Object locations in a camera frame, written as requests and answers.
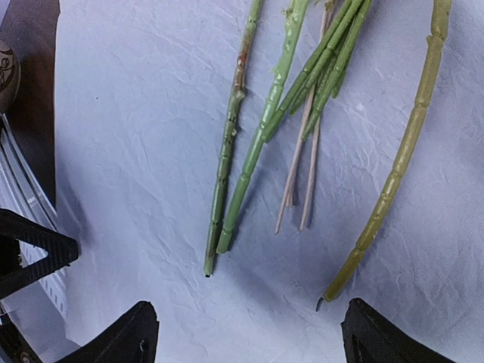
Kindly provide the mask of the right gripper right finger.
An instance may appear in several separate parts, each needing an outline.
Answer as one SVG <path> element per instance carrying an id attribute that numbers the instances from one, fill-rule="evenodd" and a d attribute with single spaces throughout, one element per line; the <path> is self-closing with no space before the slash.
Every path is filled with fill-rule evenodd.
<path id="1" fill-rule="evenodd" d="M 361 298 L 349 302 L 341 329 L 346 360 L 351 363 L 452 363 L 411 338 Z"/>

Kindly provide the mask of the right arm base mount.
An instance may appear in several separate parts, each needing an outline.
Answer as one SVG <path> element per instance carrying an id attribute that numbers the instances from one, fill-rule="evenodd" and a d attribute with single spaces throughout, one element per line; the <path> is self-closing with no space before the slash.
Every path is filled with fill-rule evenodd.
<path id="1" fill-rule="evenodd" d="M 1 210 L 1 360 L 56 362 L 78 349 L 66 336 L 66 270 L 75 240 Z"/>

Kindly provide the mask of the yellow blossom stem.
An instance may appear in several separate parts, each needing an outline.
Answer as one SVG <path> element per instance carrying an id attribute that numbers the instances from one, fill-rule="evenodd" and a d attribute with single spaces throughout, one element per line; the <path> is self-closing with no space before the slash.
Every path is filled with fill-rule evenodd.
<path id="1" fill-rule="evenodd" d="M 371 244 L 374 242 L 383 220 L 395 199 L 402 179 L 408 169 L 413 156 L 421 129 L 427 116 L 428 107 L 436 86 L 439 67 L 445 41 L 448 38 L 449 16 L 451 13 L 452 0 L 434 1 L 430 20 L 430 34 L 426 37 L 427 53 L 423 63 L 414 105 L 408 118 L 405 133 L 399 145 L 392 168 L 386 178 L 380 196 L 372 213 L 363 228 L 355 246 L 350 251 L 346 261 L 338 271 L 336 277 L 318 299 L 316 306 L 320 307 L 323 302 L 334 301 L 355 274 L 356 269 L 365 257 Z"/>

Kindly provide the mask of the small yellow flower sprig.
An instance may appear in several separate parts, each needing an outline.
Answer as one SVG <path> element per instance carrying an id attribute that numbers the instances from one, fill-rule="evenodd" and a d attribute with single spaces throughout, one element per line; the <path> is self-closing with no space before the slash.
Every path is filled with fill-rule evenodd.
<path id="1" fill-rule="evenodd" d="M 312 144 L 309 173 L 299 230 L 303 231 L 308 224 L 315 189 L 321 115 L 327 101 L 335 98 L 341 89 L 355 43 L 370 6 L 370 1 L 345 1 L 336 17 L 331 18 L 330 13 L 334 9 L 334 2 L 326 3 L 321 41 L 271 120 L 268 139 L 275 134 L 286 115 L 292 115 L 300 107 L 303 108 L 296 148 L 276 221 L 276 234 L 281 230 L 285 209 L 293 205 L 300 155 L 303 145 L 310 138 Z"/>

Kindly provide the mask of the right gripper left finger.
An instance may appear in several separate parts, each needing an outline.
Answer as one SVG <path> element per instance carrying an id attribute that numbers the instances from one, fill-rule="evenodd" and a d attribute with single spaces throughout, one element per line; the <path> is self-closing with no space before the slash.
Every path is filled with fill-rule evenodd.
<path id="1" fill-rule="evenodd" d="M 155 361 L 159 321 L 153 305 L 139 301 L 85 346 L 63 357 L 64 363 Z"/>

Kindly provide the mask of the translucent white wrapping paper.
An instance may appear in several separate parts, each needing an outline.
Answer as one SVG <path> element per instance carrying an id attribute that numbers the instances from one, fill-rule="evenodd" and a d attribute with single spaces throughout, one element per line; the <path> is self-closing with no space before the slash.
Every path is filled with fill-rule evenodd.
<path id="1" fill-rule="evenodd" d="M 430 1 L 375 1 L 321 121 L 309 227 L 275 230 L 299 132 L 264 147 L 234 233 L 203 273 L 219 149 L 248 1 L 62 1 L 56 31 L 57 227 L 81 245 L 67 313 L 41 284 L 7 302 L 43 361 L 95 338 L 140 300 L 158 362 L 343 362 L 360 297 L 456 362 L 483 360 L 483 3 L 455 1 L 408 171 L 358 271 L 318 298 L 365 226 L 405 132 L 427 51 Z"/>

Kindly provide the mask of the pink flower stem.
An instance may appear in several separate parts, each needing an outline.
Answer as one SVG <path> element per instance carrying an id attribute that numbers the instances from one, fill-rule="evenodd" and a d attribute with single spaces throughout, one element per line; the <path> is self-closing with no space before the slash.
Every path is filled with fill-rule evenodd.
<path id="1" fill-rule="evenodd" d="M 213 201 L 210 212 L 210 224 L 206 241 L 203 274 L 210 277 L 213 274 L 216 260 L 216 246 L 221 233 L 222 221 L 225 211 L 225 201 L 228 190 L 231 162 L 234 153 L 234 140 L 237 134 L 237 118 L 241 103 L 245 98 L 244 78 L 253 38 L 256 34 L 257 23 L 262 10 L 262 1 L 252 1 L 244 26 L 240 47 L 231 83 L 228 99 L 225 126 L 222 135 L 222 144 L 219 153 L 219 162 L 216 173 L 216 183 L 213 191 Z"/>

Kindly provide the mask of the pink rose stem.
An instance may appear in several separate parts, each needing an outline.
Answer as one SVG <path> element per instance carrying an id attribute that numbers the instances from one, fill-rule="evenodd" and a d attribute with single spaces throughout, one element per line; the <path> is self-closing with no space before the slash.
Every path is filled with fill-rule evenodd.
<path id="1" fill-rule="evenodd" d="M 216 252 L 218 254 L 223 254 L 228 251 L 241 204 L 244 200 L 250 179 L 253 175 L 262 150 L 262 146 L 265 142 L 264 137 L 266 136 L 270 120 L 274 115 L 279 104 L 279 100 L 283 94 L 284 85 L 293 61 L 293 56 L 296 50 L 296 45 L 308 5 L 308 1 L 291 1 L 287 10 L 285 11 L 285 37 L 281 56 L 277 66 L 274 68 L 274 80 L 271 84 L 271 88 L 269 89 L 259 125 L 254 132 L 250 148 L 244 161 L 242 172 L 237 180 L 233 197 L 231 198 L 230 206 L 225 216 L 222 232 L 216 247 Z"/>

